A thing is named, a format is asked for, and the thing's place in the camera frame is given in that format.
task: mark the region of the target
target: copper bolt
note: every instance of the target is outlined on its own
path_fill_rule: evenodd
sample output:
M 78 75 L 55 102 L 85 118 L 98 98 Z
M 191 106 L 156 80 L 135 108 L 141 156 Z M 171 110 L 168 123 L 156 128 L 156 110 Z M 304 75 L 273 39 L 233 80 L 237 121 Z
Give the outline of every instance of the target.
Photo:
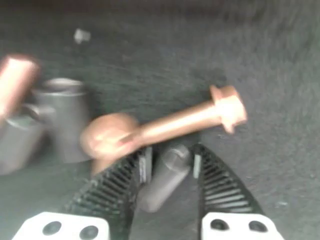
M 5 57 L 0 66 L 0 122 L 16 110 L 38 69 L 38 65 L 26 56 Z
M 135 150 L 222 124 L 232 134 L 247 121 L 245 107 L 233 86 L 210 87 L 212 100 L 138 126 L 125 113 L 103 115 L 83 132 L 82 145 L 96 159 L 93 171 L 102 171 Z

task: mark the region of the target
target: gray cylinder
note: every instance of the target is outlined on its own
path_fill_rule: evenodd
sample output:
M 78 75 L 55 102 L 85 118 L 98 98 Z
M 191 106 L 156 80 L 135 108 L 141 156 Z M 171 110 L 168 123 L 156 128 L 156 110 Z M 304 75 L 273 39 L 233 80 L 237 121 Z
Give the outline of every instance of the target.
M 158 211 L 191 170 L 192 156 L 184 145 L 172 147 L 157 160 L 151 183 L 141 189 L 138 207 Z
M 80 136 L 91 121 L 84 84 L 69 78 L 54 78 L 32 93 L 62 161 L 90 160 L 80 144 Z
M 0 175 L 21 169 L 42 145 L 46 129 L 37 107 L 23 104 L 0 128 Z

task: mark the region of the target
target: bolt hole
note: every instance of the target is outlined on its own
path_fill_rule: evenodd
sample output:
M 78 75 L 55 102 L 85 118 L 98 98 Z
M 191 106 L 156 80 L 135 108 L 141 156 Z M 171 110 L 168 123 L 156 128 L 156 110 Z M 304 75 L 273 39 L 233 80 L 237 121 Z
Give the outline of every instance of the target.
M 249 228 L 251 231 L 255 231 L 259 233 L 265 233 L 268 231 L 267 227 L 259 221 L 251 221 L 249 223 Z
M 98 236 L 98 228 L 96 226 L 86 226 L 80 232 L 81 240 L 93 240 Z
M 59 232 L 60 228 L 61 228 L 61 222 L 59 221 L 52 221 L 50 223 L 48 223 L 47 225 L 44 226 L 44 228 L 42 229 L 42 233 L 45 236 L 51 236 L 56 234 L 57 232 Z
M 210 223 L 210 226 L 211 226 L 212 229 L 221 230 L 221 231 L 226 231 L 226 230 L 229 229 L 228 224 L 225 221 L 221 220 L 221 219 L 213 220 Z

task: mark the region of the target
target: gray carpet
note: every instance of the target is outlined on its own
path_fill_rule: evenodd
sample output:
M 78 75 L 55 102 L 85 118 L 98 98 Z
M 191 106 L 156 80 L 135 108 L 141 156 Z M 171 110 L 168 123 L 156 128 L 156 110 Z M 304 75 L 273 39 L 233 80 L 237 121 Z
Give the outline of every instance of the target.
M 1 56 L 33 55 L 41 79 L 77 78 L 94 89 L 96 114 L 122 111 L 142 123 L 207 100 L 210 84 L 234 85 L 247 125 L 235 135 L 216 127 L 174 142 L 201 139 L 215 151 L 287 240 L 319 238 L 319 1 L 44 2 L 0 9 Z M 91 40 L 77 45 L 76 28 Z M 1 176 L 1 239 L 61 206 L 88 172 L 88 163 L 64 165 L 49 147 Z M 190 177 L 160 212 L 137 213 L 131 239 L 196 239 L 196 202 Z

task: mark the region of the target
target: copper pipe fitting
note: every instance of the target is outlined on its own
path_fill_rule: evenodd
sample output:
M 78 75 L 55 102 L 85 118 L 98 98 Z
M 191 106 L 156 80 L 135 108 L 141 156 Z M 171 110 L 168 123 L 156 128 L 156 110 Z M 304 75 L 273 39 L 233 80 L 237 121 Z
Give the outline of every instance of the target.
M 212 100 L 138 126 L 125 113 L 96 118 L 83 132 L 85 151 L 96 159 L 93 171 L 102 171 L 117 159 L 135 150 L 182 135 L 222 124 L 232 134 L 247 121 L 247 113 L 233 86 L 210 87 Z
M 38 65 L 26 56 L 5 57 L 0 66 L 0 122 L 17 109 L 38 69 Z

